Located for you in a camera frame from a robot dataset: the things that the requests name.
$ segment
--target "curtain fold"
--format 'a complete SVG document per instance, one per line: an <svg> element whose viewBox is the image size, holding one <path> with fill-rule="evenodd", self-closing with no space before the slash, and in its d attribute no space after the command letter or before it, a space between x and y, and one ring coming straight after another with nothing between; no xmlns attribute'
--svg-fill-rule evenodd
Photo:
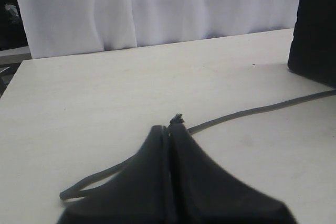
<svg viewBox="0 0 336 224"><path fill-rule="evenodd" d="M291 28L299 0L18 0L33 58Z"/></svg>

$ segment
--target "black plastic object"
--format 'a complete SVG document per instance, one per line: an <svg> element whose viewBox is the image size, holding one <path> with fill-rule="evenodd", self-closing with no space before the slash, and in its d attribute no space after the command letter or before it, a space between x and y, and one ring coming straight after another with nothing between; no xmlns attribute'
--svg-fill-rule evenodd
<svg viewBox="0 0 336 224"><path fill-rule="evenodd" d="M166 131L164 126L152 127L126 168L90 196L70 205L58 223L176 223Z"/></svg>
<svg viewBox="0 0 336 224"><path fill-rule="evenodd" d="M300 0L288 67L336 87L336 0Z"/></svg>
<svg viewBox="0 0 336 224"><path fill-rule="evenodd" d="M169 130L172 184L180 223L296 223L285 204L243 184L218 166L183 124L172 124Z"/></svg>
<svg viewBox="0 0 336 224"><path fill-rule="evenodd" d="M295 224L286 206L235 179L192 139L178 114L154 126L125 168L70 205L59 224Z"/></svg>

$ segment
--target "black cable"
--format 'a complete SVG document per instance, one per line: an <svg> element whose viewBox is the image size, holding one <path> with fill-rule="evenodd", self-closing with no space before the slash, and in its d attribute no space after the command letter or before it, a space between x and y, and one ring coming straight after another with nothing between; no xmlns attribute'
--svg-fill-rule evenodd
<svg viewBox="0 0 336 224"><path fill-rule="evenodd" d="M216 118L213 119L211 121L199 124L197 126L191 127L188 129L190 135L196 134L200 131L203 131L209 127L215 126L217 124L220 123L224 123L227 122L229 120L233 120L233 119L237 119L237 118L242 118L243 116L248 116L248 115L254 115L254 114L259 114L259 113L265 113L265 112L269 112L269 111L274 111L274 110L279 110L279 109L283 109L283 108L287 108L289 106L294 106L297 104L301 104L304 102L309 102L309 101L313 101L313 100L317 100L317 99L321 99L321 98L326 98L326 97L330 97L332 95L336 95L336 90L331 90L331 91L325 91L325 92L320 92L320 93L316 93L316 94L311 94L311 95L307 95L305 97L298 97L298 98L294 98L285 102L280 102L277 104L273 104L273 105L268 105L268 106L263 106L263 107L258 107L258 108L254 108L254 109L249 109L249 110L244 110L244 111L239 111L230 115L225 115L225 116L221 116L220 118ZM174 122L178 122L178 123L183 123L183 119L182 119L182 114L177 114L171 121L170 123L174 123ZM112 166L111 168L108 168L106 170L103 170L99 173L95 173L93 175L90 175L84 179L82 179L80 182L77 182L76 184L74 184L73 186L71 186L70 188L68 188L67 190L61 192L59 194L59 197L61 200L67 200L67 199L72 199L72 198L80 198L80 197L85 197L90 195L92 192L94 192L95 190L97 190L99 187L93 188L93 189L87 189L87 190L81 190L95 182L98 182L104 178L110 177L112 175L114 175L117 172L120 172L121 170L123 170L128 163L132 160L134 156L126 159L125 161L121 162L118 165Z"/></svg>

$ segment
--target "white curtain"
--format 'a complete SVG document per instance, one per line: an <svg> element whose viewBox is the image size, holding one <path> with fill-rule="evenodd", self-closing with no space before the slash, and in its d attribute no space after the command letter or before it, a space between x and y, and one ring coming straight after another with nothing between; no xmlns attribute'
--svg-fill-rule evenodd
<svg viewBox="0 0 336 224"><path fill-rule="evenodd" d="M33 58L291 28L298 0L18 0Z"/></svg>

